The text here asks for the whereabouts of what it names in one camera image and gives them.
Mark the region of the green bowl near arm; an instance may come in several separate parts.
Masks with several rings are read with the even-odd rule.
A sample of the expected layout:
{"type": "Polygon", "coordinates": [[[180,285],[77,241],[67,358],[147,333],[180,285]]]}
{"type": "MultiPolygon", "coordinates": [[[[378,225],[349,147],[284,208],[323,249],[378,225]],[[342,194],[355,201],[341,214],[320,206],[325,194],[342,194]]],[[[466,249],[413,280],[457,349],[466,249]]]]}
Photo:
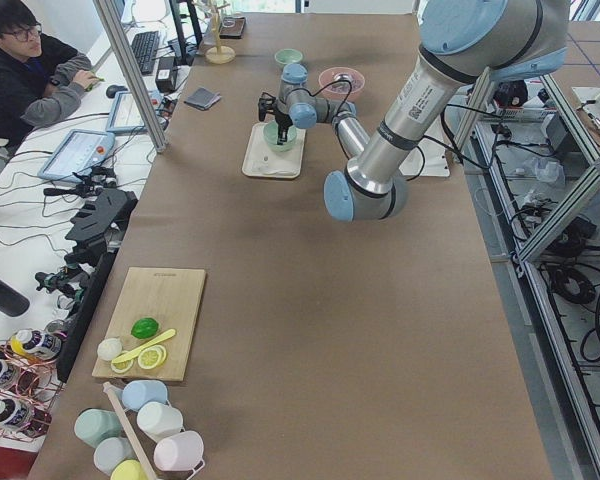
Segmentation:
{"type": "Polygon", "coordinates": [[[275,63],[281,70],[283,70],[287,65],[299,64],[303,61],[303,59],[303,53],[293,48],[280,49],[274,54],[275,63]]]}

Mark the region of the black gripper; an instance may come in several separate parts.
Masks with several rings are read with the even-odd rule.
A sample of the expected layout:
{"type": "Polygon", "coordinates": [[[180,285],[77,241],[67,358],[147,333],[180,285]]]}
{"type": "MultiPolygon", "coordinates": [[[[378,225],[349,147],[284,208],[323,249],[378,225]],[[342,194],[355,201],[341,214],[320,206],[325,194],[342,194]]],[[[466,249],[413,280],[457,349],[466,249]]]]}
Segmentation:
{"type": "Polygon", "coordinates": [[[277,130],[277,144],[284,145],[288,142],[288,129],[291,127],[291,118],[280,110],[275,111],[274,118],[279,127],[277,130]]]}

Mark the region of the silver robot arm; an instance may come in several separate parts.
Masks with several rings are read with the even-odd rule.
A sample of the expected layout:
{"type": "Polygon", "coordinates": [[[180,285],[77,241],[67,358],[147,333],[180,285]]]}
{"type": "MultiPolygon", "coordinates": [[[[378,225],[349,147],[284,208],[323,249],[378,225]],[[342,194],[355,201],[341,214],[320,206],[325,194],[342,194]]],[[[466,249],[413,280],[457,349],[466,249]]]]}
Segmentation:
{"type": "Polygon", "coordinates": [[[327,100],[306,88],[308,72],[284,68],[277,96],[259,99],[259,115],[272,114],[277,141],[290,127],[333,126],[346,167],[324,182],[324,203],[339,221],[385,219],[406,203],[399,168],[456,91],[485,69],[493,81],[523,80],[556,71],[566,57],[566,1],[431,1],[423,12],[415,68],[373,134],[352,104],[327,100]]]}

